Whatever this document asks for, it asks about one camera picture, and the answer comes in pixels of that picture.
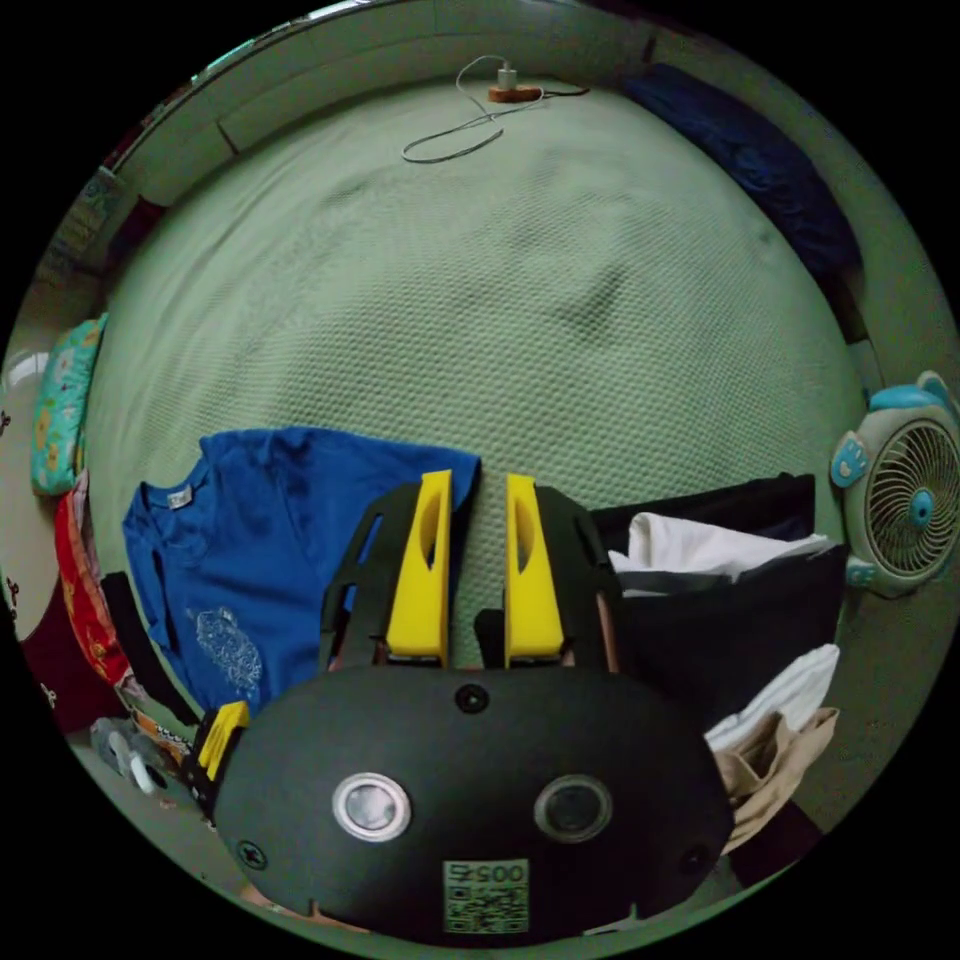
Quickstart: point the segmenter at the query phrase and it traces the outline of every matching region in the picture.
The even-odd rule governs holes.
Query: floral pillow
[[[30,482],[35,493],[59,496],[77,482],[77,449],[93,367],[107,314],[65,333],[47,360],[33,418]]]

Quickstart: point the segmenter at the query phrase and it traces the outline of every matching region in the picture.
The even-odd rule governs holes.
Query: white cloth
[[[791,730],[799,730],[823,706],[839,658],[840,648],[834,643],[798,657],[740,713],[724,718],[707,733],[710,749],[716,753],[740,743],[771,713],[782,714]]]
[[[661,570],[726,574],[736,580],[771,560],[821,553],[834,546],[821,534],[803,540],[772,540],[694,520],[639,513],[630,521],[627,554],[610,551],[616,573]]]

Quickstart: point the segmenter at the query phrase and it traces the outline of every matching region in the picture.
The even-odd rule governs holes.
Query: green bedsheet
[[[105,571],[128,569],[138,482],[178,483],[204,434],[290,424],[482,455],[460,664],[478,661],[473,616],[501,594],[508,471],[588,507],[814,472],[818,530],[842,537],[826,465],[860,422],[859,381],[752,201],[602,91],[510,117],[468,157],[399,158],[472,109],[448,85],[355,106],[168,214],[113,292],[90,396]]]

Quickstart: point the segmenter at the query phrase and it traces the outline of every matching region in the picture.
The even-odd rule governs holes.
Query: qr code
[[[526,933],[530,926],[525,861],[445,864],[448,933]]]
[[[450,887],[448,933],[525,933],[529,924],[523,887]]]

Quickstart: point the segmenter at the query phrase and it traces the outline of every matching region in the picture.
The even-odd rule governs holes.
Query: charging cable
[[[471,60],[458,74],[456,85],[457,89],[470,101],[472,101],[477,108],[480,110],[481,116],[474,117],[472,120],[468,120],[466,123],[461,123],[457,127],[451,127],[449,130],[443,130],[440,133],[431,133],[428,137],[421,137],[419,140],[414,140],[413,143],[408,143],[403,150],[400,151],[400,156],[403,157],[408,163],[443,163],[446,160],[454,160],[457,157],[465,157],[468,153],[474,153],[479,150],[481,147],[485,147],[488,143],[493,143],[498,137],[503,136],[503,127],[499,125],[500,117],[505,117],[511,113],[519,113],[521,110],[529,110],[530,107],[536,106],[540,103],[546,96],[546,91],[543,88],[540,88],[540,94],[536,100],[530,100],[527,103],[524,103],[520,107],[511,107],[509,110],[488,110],[479,100],[475,97],[471,97],[466,90],[463,89],[460,81],[463,79],[463,75],[473,66],[480,63],[481,60],[499,60],[501,63],[500,70],[497,72],[497,81],[502,90],[513,90],[517,85],[517,71],[512,69],[508,60],[504,57],[498,57],[495,54],[485,53],[482,56],[476,58],[476,60]],[[462,150],[457,150],[456,153],[448,153],[442,157],[411,157],[410,150],[414,147],[419,147],[422,143],[429,143],[431,140],[439,140],[441,137],[449,137],[451,133],[458,133],[460,130],[469,130],[472,127],[479,126],[482,123],[493,123],[497,125],[497,130],[490,134],[485,140],[481,140],[479,143],[475,143],[472,146],[464,147]]]

